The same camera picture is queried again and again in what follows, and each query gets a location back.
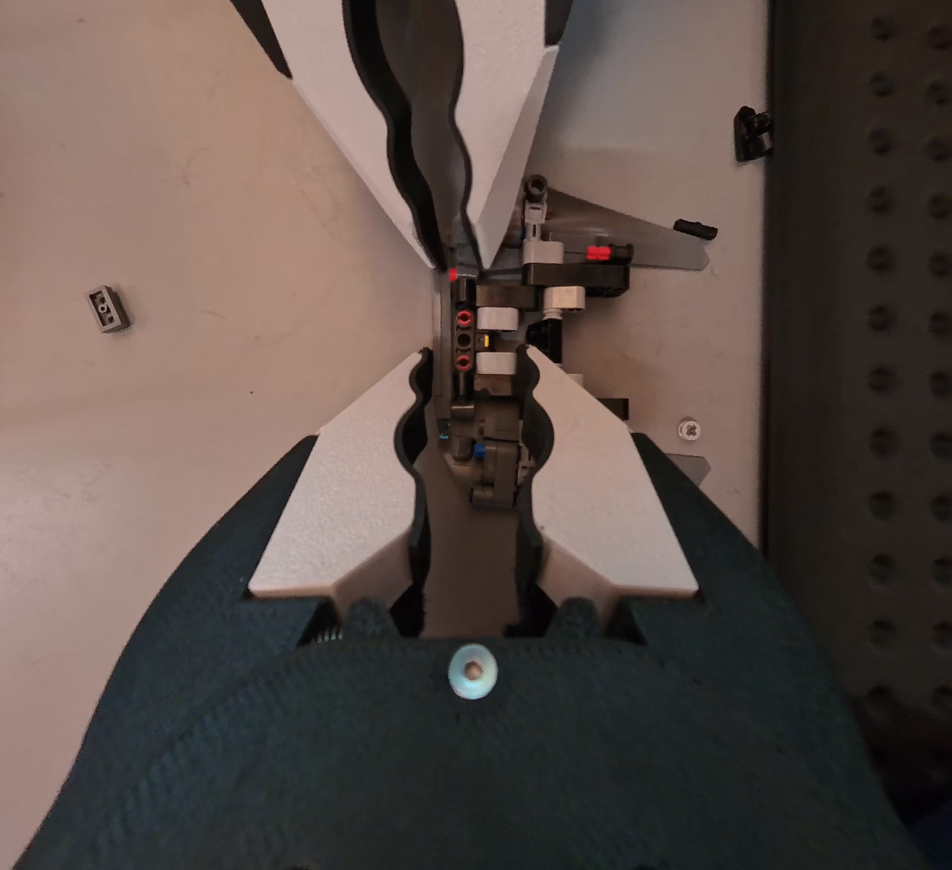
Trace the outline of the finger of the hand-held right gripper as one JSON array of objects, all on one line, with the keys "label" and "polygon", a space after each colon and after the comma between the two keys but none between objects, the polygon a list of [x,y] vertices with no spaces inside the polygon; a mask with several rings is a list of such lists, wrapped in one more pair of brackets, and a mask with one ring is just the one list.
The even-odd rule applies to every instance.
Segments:
[{"label": "finger of the hand-held right gripper", "polygon": [[261,0],[292,84],[400,234],[432,269],[446,251],[412,146],[410,102],[390,67],[376,0]]},{"label": "finger of the hand-held right gripper", "polygon": [[557,47],[546,0],[453,0],[462,75],[453,121],[463,145],[462,221],[487,269],[509,227]]}]

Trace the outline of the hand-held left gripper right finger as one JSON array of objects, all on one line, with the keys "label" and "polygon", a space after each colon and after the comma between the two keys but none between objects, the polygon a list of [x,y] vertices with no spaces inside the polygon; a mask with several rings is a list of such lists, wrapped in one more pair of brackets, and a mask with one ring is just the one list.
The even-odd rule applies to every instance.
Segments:
[{"label": "hand-held left gripper right finger", "polygon": [[533,346],[515,391],[530,473],[517,498],[519,580],[550,601],[699,591],[633,435]]}]

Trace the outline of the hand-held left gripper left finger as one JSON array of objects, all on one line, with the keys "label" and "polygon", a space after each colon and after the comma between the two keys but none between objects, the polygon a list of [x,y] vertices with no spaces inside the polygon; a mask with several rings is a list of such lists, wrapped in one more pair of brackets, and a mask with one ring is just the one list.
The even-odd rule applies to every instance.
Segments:
[{"label": "hand-held left gripper left finger", "polygon": [[317,434],[256,567],[257,598],[398,601],[429,568],[425,488],[433,353],[411,353]]}]

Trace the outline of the grey and black lego model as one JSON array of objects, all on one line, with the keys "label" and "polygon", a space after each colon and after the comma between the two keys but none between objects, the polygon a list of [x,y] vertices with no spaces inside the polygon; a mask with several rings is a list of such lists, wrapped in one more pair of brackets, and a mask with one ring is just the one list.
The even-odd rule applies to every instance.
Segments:
[{"label": "grey and black lego model", "polygon": [[[471,507],[515,516],[518,616],[506,635],[542,636],[557,610],[574,601],[586,602],[607,626],[620,602],[644,598],[550,601],[519,580],[517,498],[530,473],[515,391],[520,347],[537,348],[588,392],[582,376],[565,370],[565,319],[582,314],[588,303],[625,295],[633,269],[702,271],[711,242],[571,196],[531,175],[487,269],[461,245],[450,253],[436,288],[438,443]],[[594,397],[632,433],[627,399]]]}]

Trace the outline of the black lego connector piece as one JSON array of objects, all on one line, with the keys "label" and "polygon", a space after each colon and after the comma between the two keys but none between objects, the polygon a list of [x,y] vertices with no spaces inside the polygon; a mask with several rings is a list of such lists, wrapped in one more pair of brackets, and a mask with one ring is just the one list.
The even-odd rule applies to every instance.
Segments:
[{"label": "black lego connector piece", "polygon": [[774,124],[768,112],[742,106],[733,120],[734,152],[738,164],[765,158],[774,150]]}]

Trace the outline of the small grey lego brick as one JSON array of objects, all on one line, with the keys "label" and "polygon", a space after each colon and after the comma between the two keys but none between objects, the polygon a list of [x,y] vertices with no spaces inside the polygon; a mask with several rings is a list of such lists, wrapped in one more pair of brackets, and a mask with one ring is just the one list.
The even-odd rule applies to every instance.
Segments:
[{"label": "small grey lego brick", "polygon": [[131,328],[132,318],[126,312],[118,290],[102,285],[88,292],[86,298],[102,333],[112,334]]}]

